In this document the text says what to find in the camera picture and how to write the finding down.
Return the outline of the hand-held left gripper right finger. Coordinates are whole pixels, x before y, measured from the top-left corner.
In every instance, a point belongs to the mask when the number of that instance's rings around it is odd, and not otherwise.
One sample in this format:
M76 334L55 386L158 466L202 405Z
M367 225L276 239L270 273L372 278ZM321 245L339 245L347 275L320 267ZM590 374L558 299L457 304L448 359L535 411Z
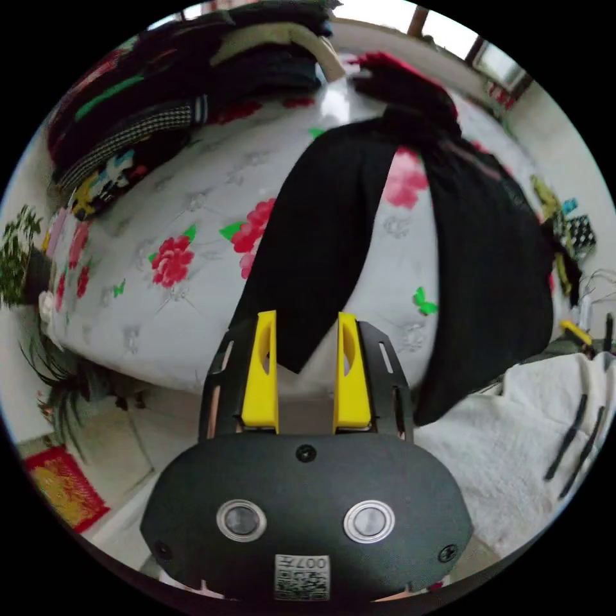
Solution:
M338 314L332 430L365 431L372 422L359 327L353 314Z

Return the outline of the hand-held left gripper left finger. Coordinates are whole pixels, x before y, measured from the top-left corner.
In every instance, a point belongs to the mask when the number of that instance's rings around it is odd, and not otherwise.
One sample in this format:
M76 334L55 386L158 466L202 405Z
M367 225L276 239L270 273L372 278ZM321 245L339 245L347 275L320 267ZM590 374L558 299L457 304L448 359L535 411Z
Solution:
M260 312L257 316L241 421L249 429L279 431L275 311Z

